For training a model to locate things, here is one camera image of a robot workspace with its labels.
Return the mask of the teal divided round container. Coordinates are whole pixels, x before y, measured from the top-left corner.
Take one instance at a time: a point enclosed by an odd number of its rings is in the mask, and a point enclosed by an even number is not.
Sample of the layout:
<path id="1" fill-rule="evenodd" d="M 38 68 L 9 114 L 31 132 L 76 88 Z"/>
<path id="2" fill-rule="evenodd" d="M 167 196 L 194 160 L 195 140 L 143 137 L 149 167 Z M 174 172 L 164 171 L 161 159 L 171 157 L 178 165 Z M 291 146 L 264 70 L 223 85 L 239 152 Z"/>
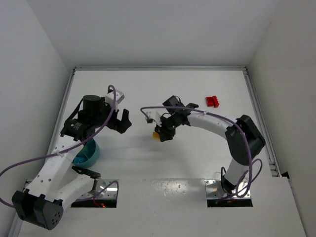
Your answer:
<path id="1" fill-rule="evenodd" d="M 79 164 L 79 165 L 73 165 L 80 168 L 90 168 L 93 166 L 98 158 L 100 156 L 100 149 L 98 144 L 94 139 L 91 139 L 89 142 L 87 142 L 82 150 L 76 155 L 76 157 L 84 157 L 87 158 L 87 161 L 85 163 Z"/>

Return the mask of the red long lego brick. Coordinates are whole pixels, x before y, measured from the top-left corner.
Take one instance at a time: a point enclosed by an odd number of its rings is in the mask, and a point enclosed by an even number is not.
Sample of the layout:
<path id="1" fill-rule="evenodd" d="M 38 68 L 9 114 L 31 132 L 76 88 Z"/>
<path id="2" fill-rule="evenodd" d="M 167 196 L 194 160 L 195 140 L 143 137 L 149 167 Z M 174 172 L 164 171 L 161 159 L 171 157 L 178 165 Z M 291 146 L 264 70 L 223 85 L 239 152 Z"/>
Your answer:
<path id="1" fill-rule="evenodd" d="M 218 101 L 217 96 L 212 96 L 212 105 L 213 105 L 213 107 L 215 107 L 215 108 L 218 108 L 218 107 L 219 107 L 219 101 Z"/>

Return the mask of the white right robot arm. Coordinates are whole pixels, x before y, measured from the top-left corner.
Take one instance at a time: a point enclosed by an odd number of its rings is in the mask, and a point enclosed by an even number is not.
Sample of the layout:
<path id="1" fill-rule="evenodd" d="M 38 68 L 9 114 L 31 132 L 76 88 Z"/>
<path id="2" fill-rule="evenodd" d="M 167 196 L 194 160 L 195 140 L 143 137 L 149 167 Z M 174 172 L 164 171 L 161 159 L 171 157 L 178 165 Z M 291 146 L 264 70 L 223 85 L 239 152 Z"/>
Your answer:
<path id="1" fill-rule="evenodd" d="M 171 96 L 163 104 L 169 116 L 155 113 L 153 121 L 156 123 L 155 132 L 161 142 L 172 140 L 176 128 L 181 125 L 202 128 L 223 137 L 229 147 L 232 161 L 228 170 L 221 178 L 222 190 L 231 194 L 239 183 L 240 178 L 249 168 L 253 160 L 264 148 L 266 141 L 251 119 L 242 115 L 236 121 L 230 122 L 208 113 L 197 112 L 197 104 L 184 105 L 176 96 Z"/>

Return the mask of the blue lego brick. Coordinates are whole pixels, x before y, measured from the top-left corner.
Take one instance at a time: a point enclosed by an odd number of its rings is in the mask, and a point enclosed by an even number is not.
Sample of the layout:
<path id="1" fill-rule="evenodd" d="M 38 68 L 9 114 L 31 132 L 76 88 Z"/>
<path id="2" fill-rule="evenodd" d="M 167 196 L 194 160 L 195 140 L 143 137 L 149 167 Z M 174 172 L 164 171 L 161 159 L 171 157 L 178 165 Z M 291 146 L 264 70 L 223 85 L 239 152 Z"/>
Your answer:
<path id="1" fill-rule="evenodd" d="M 87 161 L 87 158 L 84 158 L 84 157 L 75 157 L 73 159 L 73 164 L 74 165 L 79 165 L 79 164 L 82 164 L 82 163 L 85 163 Z"/>

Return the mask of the yellow long lego brick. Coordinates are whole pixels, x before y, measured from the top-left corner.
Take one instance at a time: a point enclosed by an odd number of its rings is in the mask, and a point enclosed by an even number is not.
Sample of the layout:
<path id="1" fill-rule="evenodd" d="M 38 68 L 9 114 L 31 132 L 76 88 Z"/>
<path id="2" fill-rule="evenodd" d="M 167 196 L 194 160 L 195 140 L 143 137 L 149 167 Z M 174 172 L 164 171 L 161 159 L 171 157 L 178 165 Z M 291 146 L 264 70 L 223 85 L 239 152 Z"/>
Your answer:
<path id="1" fill-rule="evenodd" d="M 160 139 L 160 135 L 157 132 L 153 132 L 153 138 L 154 139 Z"/>

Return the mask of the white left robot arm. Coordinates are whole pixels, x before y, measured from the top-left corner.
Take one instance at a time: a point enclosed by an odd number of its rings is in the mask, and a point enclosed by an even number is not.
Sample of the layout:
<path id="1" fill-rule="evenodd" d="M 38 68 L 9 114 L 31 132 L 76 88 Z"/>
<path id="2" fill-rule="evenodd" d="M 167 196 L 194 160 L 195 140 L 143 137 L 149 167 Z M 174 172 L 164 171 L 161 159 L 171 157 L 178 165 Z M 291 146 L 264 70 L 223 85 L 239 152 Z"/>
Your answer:
<path id="1" fill-rule="evenodd" d="M 104 97 L 83 96 L 65 120 L 52 157 L 23 191 L 14 193 L 12 203 L 21 220 L 52 230 L 73 202 L 93 190 L 100 174 L 75 167 L 73 160 L 96 129 L 107 126 L 123 134 L 131 127 L 127 109 L 117 118 L 123 99 L 120 91 L 109 91 Z"/>

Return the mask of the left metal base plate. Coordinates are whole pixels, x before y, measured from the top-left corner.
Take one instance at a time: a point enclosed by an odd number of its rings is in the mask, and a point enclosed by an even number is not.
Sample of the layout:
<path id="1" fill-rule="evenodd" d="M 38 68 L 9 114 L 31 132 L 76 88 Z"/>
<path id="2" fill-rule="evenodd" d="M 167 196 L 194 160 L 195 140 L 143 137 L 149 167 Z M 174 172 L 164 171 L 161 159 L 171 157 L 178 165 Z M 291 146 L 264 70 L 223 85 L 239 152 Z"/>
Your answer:
<path id="1" fill-rule="evenodd" d="M 116 199 L 119 194 L 119 181 L 112 179 L 98 179 L 93 184 L 91 191 L 81 195 L 76 201 L 86 201 L 92 199 Z"/>

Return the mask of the red small lego brick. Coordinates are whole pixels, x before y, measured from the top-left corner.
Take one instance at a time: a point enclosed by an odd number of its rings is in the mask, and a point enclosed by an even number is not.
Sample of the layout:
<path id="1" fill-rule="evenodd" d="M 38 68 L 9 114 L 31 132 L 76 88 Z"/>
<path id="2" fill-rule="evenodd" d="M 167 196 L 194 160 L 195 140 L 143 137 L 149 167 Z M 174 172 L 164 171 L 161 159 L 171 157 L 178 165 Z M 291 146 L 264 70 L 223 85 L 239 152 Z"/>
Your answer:
<path id="1" fill-rule="evenodd" d="M 206 101 L 206 104 L 207 104 L 208 107 L 213 107 L 214 106 L 213 97 L 206 97 L 205 101 Z"/>

